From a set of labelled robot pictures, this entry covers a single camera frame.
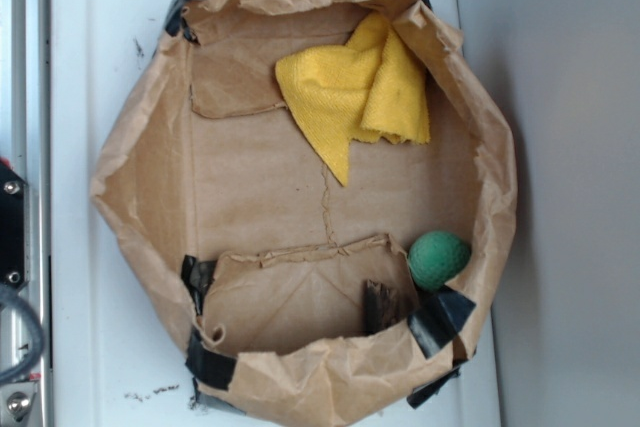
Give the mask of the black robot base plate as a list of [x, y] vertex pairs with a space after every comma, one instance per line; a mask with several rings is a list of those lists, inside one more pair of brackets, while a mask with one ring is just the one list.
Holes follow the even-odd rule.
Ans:
[[27, 281], [27, 184], [1, 158], [1, 284], [18, 292]]

